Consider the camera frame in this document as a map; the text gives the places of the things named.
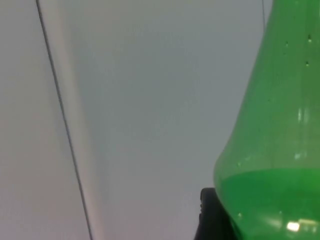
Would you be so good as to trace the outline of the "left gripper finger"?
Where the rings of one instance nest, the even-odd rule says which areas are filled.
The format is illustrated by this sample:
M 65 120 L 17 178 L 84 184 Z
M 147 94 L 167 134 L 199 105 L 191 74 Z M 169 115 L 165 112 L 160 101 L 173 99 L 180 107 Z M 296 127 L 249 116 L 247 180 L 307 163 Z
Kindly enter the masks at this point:
M 199 224 L 195 240 L 235 240 L 236 235 L 228 214 L 219 201 L 215 188 L 200 192 Z

